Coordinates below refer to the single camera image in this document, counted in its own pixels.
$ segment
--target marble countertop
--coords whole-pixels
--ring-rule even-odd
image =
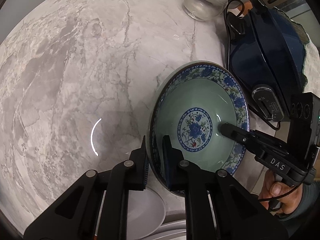
[[[182,0],[46,0],[0,46],[0,208],[21,232],[88,169],[128,158],[164,79],[193,60],[223,65],[222,17],[196,22]],[[90,134],[98,119],[93,143]],[[272,134],[261,122],[251,126]],[[253,188],[250,153],[235,177]],[[184,200],[151,174],[167,214]]]

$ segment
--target cloth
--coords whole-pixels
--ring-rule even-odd
[[[286,227],[289,237],[301,226],[320,194],[320,182],[303,185],[302,198],[297,209],[291,214],[279,214],[279,220]]]

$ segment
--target floral medallion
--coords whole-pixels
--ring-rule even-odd
[[[212,122],[208,113],[195,107],[186,111],[178,123],[178,140],[189,152],[202,150],[210,141]]]

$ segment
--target blue and white floral bowl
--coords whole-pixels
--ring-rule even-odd
[[[249,131],[249,114],[240,86],[223,67],[208,61],[183,65],[163,83],[147,135],[150,166],[166,186],[162,137],[201,169],[234,174],[245,147],[222,136],[220,123]]]

